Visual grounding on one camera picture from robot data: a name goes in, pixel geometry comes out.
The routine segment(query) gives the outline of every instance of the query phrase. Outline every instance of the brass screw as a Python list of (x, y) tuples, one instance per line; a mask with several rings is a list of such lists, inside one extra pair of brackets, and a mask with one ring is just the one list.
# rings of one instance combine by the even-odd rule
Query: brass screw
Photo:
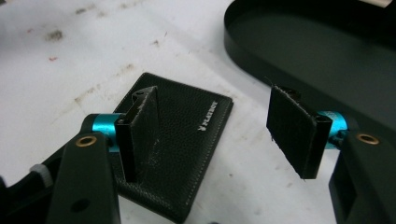
[(356, 137), (360, 141), (362, 141), (363, 143), (366, 143), (366, 144), (370, 144), (370, 145), (374, 145), (374, 146), (379, 144), (378, 138), (376, 138), (370, 134), (367, 134), (367, 133), (359, 133), (358, 135), (356, 135)]
[(88, 147), (96, 142), (97, 138), (95, 136), (85, 136), (77, 140), (76, 146), (78, 147)]

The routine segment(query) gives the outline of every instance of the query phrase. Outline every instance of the textured leather surface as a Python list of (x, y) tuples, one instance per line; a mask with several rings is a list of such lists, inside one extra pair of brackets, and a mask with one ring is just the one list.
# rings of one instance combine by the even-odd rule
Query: textured leather surface
[(213, 92), (143, 74), (115, 113), (126, 113), (133, 104), (132, 94), (151, 86), (158, 88), (160, 137), (155, 147), (148, 149), (151, 151), (147, 171), (138, 182), (127, 183), (120, 154), (112, 153), (110, 159), (119, 195), (181, 223), (191, 210), (233, 101)]
[(297, 91), (273, 86), (267, 128), (301, 179), (315, 179), (332, 120), (301, 101)]

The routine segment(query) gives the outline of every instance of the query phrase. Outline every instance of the dirty white surface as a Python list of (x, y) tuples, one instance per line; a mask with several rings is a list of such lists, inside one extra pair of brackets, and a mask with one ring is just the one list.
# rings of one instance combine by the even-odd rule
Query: dirty white surface
[[(270, 88), (223, 47), (230, 0), (18, 0), (0, 6), (0, 175), (12, 185), (110, 113), (143, 72), (233, 98), (186, 223), (334, 223), (328, 182), (303, 181), (265, 128)], [(170, 223), (120, 198), (122, 223)]]

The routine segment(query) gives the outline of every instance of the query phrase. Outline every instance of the black leather piece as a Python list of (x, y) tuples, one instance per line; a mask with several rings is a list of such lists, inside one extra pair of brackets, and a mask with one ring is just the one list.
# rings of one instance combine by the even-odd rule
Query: black leather piece
[(273, 86), (267, 128), (301, 179), (315, 179), (332, 120), (303, 102), (297, 91)]
[(135, 91), (157, 86), (158, 144), (148, 168), (135, 183), (124, 180), (120, 154), (111, 153), (119, 195), (176, 223), (184, 222), (233, 107), (229, 97), (152, 74), (143, 74), (115, 113), (126, 113)]
[(141, 181), (146, 175), (152, 149), (159, 141), (157, 87), (136, 91), (134, 105), (115, 122), (122, 170), (127, 182)]

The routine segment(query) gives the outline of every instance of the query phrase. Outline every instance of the black tray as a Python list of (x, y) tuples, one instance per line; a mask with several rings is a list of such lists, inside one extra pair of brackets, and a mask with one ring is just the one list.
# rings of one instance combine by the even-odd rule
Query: black tray
[(316, 110), (348, 113), (395, 146), (395, 5), (237, 0), (225, 14), (225, 48), (260, 81), (299, 91)]

